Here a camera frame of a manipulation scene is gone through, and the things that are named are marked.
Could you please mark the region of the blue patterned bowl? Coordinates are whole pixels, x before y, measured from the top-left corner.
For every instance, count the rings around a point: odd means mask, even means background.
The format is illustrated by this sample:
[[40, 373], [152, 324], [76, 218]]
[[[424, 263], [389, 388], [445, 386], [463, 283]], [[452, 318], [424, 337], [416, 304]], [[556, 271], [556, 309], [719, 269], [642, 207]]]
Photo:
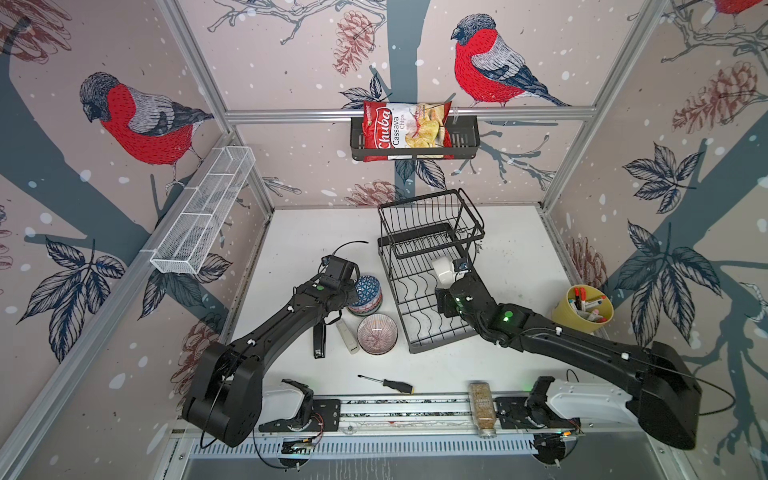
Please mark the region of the blue patterned bowl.
[[372, 275], [363, 275], [356, 283], [358, 301], [347, 307], [348, 311], [364, 317], [374, 314], [381, 306], [383, 293], [379, 280]]

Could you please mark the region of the white ceramic bowl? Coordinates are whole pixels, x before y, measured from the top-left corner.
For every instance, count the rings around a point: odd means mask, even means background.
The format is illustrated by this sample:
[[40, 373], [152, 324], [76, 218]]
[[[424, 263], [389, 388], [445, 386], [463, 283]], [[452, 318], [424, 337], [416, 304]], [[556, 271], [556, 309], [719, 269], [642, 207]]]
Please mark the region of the white ceramic bowl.
[[432, 268], [440, 288], [448, 289], [462, 276], [455, 270], [453, 260], [445, 256], [434, 259]]

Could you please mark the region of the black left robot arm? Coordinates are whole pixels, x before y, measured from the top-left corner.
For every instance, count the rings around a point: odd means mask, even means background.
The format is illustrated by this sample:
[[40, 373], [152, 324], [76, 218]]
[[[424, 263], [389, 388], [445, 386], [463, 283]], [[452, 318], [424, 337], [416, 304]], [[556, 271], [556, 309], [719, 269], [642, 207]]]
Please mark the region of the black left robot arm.
[[230, 447], [241, 444], [261, 415], [267, 370], [305, 331], [358, 301], [359, 277], [356, 263], [327, 255], [268, 320], [229, 344], [211, 343], [198, 361], [182, 419]]

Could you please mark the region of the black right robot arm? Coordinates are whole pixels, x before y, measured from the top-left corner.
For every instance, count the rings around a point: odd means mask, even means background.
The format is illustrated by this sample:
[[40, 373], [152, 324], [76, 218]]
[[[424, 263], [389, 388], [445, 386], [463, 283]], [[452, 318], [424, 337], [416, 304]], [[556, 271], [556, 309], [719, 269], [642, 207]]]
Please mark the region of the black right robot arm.
[[521, 305], [498, 303], [474, 272], [437, 286], [435, 293], [440, 313], [461, 317], [484, 340], [589, 372], [629, 394], [626, 407], [645, 433], [680, 450], [696, 446], [702, 388], [672, 346], [618, 343], [561, 326]]

